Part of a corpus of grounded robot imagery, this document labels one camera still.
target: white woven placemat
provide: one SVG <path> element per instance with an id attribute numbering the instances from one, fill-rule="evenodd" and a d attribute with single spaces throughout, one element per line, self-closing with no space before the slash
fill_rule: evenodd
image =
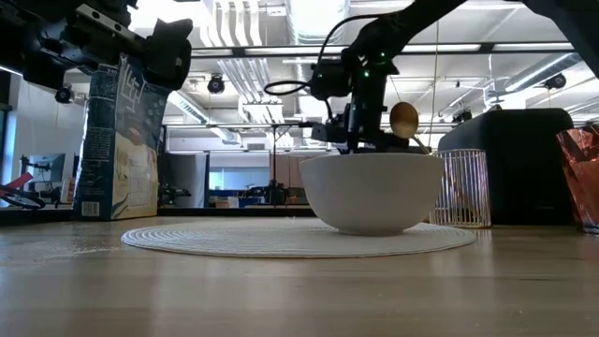
<path id="1" fill-rule="evenodd" d="M 475 240 L 467 230 L 419 224 L 394 237 L 344 235 L 318 219 L 198 220 L 133 229 L 124 243 L 206 256 L 365 257 L 439 251 Z"/>

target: fluorescent light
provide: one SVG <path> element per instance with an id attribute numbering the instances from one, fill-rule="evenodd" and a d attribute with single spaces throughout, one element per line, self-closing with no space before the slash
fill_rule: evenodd
<path id="1" fill-rule="evenodd" d="M 325 48 L 325 54 L 337 54 L 345 46 L 329 46 Z M 273 54 L 288 54 L 288 55 L 301 55 L 301 54 L 318 54 L 320 53 L 320 46 L 299 46 L 299 47 L 265 47 L 265 48 L 249 48 L 245 50 L 247 55 L 252 56 L 268 56 Z"/>
<path id="2" fill-rule="evenodd" d="M 407 45 L 402 52 L 448 52 L 448 51 L 478 51 L 480 44 L 440 44 L 436 45 Z"/>
<path id="3" fill-rule="evenodd" d="M 284 59 L 282 63 L 284 65 L 311 65 L 315 64 L 318 59 L 316 57 L 305 57 L 295 59 Z"/>
<path id="4" fill-rule="evenodd" d="M 8 69 L 7 67 L 0 66 L 0 70 L 4 70 L 4 71 L 7 71 L 7 72 L 9 72 L 11 74 L 19 75 L 19 76 L 22 77 L 22 73 L 20 73 L 18 71 L 15 71 L 15 70 Z"/>
<path id="5" fill-rule="evenodd" d="M 231 56 L 233 55 L 233 51 L 230 48 L 202 48 L 202 49 L 194 49 L 191 51 L 191 55 L 193 56 Z"/>
<path id="6" fill-rule="evenodd" d="M 493 47 L 494 51 L 562 51 L 573 50 L 571 43 L 499 43 Z"/>

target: desk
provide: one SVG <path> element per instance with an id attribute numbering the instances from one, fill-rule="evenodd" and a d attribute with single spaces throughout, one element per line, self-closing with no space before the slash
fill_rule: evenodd
<path id="1" fill-rule="evenodd" d="M 0 336 L 599 335 L 599 240 L 572 227 L 498 227 L 458 249 L 349 259 L 120 242 L 131 228 L 192 221 L 219 219 L 3 228 Z"/>

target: wire basket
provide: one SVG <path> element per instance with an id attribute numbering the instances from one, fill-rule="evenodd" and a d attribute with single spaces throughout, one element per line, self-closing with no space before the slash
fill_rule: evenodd
<path id="1" fill-rule="evenodd" d="M 487 155 L 481 150 L 433 154 L 445 160 L 442 189 L 431 223 L 442 226 L 490 227 Z"/>

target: window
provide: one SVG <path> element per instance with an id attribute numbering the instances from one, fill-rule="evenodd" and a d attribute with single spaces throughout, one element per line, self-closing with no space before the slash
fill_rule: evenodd
<path id="1" fill-rule="evenodd" d="M 269 168 L 210 168 L 211 190 L 246 190 L 269 184 Z"/>
<path id="2" fill-rule="evenodd" d="M 0 110 L 0 173 L 2 173 L 3 159 L 5 153 L 5 138 L 7 137 L 7 118 L 8 112 Z"/>

